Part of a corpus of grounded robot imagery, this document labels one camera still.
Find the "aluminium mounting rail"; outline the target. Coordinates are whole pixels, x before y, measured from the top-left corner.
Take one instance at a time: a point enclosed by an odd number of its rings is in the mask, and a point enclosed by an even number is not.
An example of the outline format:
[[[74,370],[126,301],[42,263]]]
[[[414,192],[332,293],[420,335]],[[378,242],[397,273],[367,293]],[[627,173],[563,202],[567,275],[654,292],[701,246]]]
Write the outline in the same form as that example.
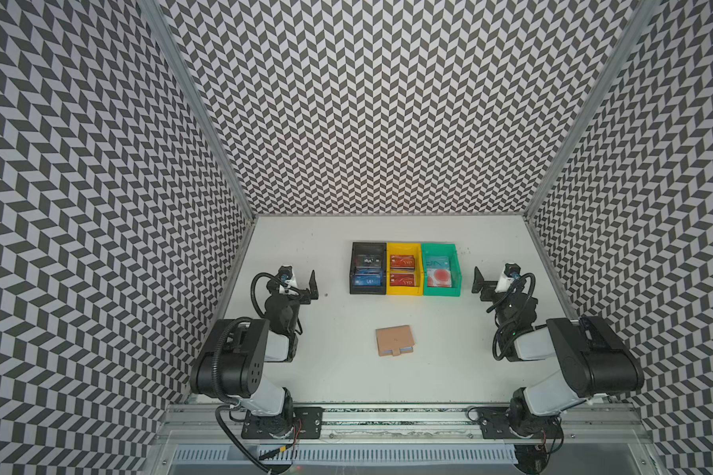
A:
[[[314,427],[316,443],[537,443],[540,435],[515,437],[508,427],[477,421],[475,403],[326,404]],[[641,443],[652,437],[627,404],[579,406],[562,414],[562,438],[569,443]],[[213,404],[176,405],[166,411],[154,440],[167,443],[225,443]]]

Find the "teal card in green bin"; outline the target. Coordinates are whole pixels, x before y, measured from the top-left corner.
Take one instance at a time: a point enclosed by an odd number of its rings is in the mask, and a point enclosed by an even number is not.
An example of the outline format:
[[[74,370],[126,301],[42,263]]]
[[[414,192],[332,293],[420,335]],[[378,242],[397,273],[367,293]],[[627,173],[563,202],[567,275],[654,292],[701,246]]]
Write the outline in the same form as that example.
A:
[[[451,269],[451,261],[447,255],[428,255],[425,259],[428,269]]]

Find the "dark card in black bin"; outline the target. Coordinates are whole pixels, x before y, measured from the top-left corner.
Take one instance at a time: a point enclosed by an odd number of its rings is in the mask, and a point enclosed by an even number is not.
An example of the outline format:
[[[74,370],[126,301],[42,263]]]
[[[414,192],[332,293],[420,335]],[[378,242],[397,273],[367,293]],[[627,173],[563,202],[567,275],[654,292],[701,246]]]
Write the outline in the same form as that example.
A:
[[[381,269],[382,254],[381,253],[358,253],[354,258],[354,266],[357,269]]]

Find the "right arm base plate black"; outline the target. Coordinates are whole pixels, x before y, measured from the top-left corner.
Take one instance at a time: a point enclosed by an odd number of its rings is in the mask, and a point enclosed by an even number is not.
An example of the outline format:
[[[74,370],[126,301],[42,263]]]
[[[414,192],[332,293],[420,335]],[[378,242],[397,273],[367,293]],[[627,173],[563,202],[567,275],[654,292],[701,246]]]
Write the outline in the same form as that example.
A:
[[[477,407],[475,422],[484,439],[560,439],[564,433],[558,416],[533,416],[503,406]]]

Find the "tan leather card holder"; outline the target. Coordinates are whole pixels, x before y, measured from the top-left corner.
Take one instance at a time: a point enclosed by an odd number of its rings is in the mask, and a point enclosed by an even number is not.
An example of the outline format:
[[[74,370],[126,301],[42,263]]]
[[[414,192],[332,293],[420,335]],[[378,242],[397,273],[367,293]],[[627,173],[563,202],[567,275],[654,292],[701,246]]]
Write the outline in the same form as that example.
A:
[[[410,326],[376,330],[376,345],[379,356],[400,356],[414,352],[415,340]]]

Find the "green plastic bin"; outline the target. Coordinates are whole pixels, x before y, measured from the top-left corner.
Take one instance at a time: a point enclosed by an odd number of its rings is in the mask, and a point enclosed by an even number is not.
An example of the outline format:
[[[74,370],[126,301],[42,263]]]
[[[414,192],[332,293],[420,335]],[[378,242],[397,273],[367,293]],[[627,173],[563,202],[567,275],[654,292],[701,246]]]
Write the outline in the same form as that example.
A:
[[[461,265],[453,243],[422,243],[423,292],[426,297],[461,296]]]

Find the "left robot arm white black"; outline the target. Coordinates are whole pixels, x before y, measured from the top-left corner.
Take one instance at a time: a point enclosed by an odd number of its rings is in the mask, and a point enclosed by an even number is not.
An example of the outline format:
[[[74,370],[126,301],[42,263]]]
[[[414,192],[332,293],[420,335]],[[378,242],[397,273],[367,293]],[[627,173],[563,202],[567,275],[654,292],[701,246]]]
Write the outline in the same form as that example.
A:
[[[319,299],[316,274],[297,286],[292,267],[260,272],[250,284],[253,317],[215,323],[192,365],[195,395],[218,400],[243,439],[319,439],[324,410],[299,407],[291,391],[265,376],[269,364],[291,363],[297,354],[303,306]]]

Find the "red circle card green bin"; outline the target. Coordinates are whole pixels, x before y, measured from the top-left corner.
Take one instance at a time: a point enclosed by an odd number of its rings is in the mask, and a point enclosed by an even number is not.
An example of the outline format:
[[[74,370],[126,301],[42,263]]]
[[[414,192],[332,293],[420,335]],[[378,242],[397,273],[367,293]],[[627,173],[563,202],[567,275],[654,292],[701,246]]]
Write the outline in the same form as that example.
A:
[[[430,288],[452,288],[454,285],[451,270],[428,269],[427,286]]]

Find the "yellow plastic bin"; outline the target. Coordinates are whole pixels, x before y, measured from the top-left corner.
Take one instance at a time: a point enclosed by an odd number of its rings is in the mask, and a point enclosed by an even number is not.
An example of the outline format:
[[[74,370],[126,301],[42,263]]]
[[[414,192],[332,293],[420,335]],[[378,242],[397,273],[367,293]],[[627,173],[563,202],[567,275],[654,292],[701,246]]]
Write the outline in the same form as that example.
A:
[[[422,296],[424,267],[420,243],[388,243],[387,295]]]

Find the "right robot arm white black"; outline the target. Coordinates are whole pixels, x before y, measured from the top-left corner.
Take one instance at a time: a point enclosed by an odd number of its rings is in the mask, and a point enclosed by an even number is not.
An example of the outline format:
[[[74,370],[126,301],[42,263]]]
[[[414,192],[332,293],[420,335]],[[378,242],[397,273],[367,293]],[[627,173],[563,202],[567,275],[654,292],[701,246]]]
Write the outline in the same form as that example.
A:
[[[471,292],[489,302],[496,361],[556,360],[559,368],[541,381],[516,389],[504,406],[475,409],[484,439],[558,439],[562,413],[596,397],[640,390],[641,363],[600,317],[552,318],[537,324],[536,276],[507,263],[499,278],[473,269]]]

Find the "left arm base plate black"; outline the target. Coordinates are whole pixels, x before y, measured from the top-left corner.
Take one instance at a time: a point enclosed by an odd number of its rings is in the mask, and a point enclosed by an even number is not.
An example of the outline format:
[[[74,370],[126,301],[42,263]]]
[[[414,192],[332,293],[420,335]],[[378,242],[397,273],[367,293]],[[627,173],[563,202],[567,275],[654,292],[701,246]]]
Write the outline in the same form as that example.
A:
[[[323,427],[322,407],[293,407],[279,416],[259,417],[247,415],[241,437],[243,439],[320,439]]]

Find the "red card in yellow bin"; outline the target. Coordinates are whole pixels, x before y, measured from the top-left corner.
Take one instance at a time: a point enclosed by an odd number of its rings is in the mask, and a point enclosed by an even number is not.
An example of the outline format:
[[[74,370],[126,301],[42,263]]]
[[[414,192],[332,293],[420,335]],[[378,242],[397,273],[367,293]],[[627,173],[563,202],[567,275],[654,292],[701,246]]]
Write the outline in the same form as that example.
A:
[[[416,259],[414,255],[390,255],[390,268],[392,270],[414,270]]]

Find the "black plastic bin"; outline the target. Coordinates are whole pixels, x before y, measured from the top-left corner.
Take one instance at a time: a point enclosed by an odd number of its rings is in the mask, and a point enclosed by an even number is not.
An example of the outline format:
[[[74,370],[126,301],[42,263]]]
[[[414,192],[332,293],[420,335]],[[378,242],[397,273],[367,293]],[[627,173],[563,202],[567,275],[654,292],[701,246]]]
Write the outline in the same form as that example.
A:
[[[352,295],[385,295],[387,286],[386,243],[355,241],[350,259],[349,290]]]

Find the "blue card in black bin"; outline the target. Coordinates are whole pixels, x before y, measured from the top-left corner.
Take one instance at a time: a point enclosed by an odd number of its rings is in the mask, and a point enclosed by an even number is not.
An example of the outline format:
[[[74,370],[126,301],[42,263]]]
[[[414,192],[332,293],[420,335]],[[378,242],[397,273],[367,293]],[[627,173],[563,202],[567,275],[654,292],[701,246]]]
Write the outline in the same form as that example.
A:
[[[383,272],[380,269],[357,269],[352,283],[354,287],[382,287]]]

